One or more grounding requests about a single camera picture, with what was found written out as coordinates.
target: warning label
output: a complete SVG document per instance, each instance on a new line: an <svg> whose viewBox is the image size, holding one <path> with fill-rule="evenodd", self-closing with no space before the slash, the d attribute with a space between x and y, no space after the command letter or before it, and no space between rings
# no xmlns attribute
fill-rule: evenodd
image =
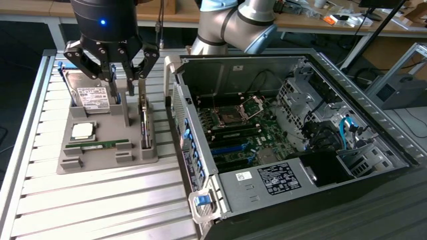
<svg viewBox="0 0 427 240"><path fill-rule="evenodd" d="M258 169L270 195L286 193L302 187L288 163Z"/></svg>

